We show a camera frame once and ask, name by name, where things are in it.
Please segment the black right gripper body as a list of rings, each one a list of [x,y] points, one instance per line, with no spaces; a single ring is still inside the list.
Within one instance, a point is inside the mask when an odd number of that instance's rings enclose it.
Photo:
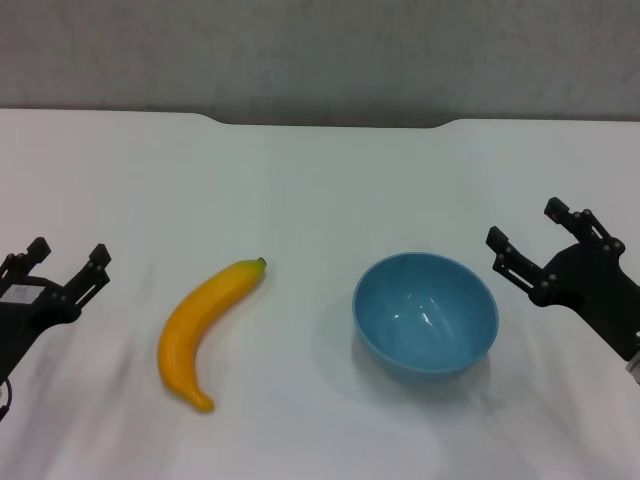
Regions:
[[[620,267],[622,243],[574,244],[556,254],[529,292],[539,307],[574,311],[622,359],[639,352],[639,285]]]

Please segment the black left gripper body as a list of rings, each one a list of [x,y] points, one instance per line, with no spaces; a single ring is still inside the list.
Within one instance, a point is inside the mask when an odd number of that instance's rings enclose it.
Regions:
[[[71,324],[80,308],[65,289],[43,278],[1,282],[1,382],[47,329]]]

